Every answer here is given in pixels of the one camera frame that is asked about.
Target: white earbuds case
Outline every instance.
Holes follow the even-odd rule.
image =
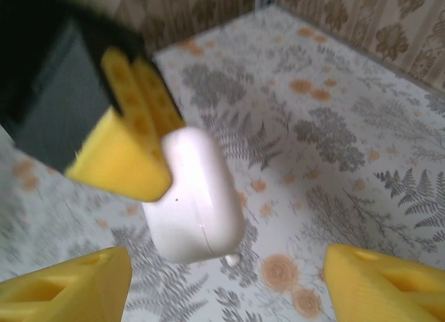
[[[189,264],[230,255],[245,220],[219,144],[202,129],[184,127],[163,137],[173,184],[143,208],[154,245],[168,261]]]

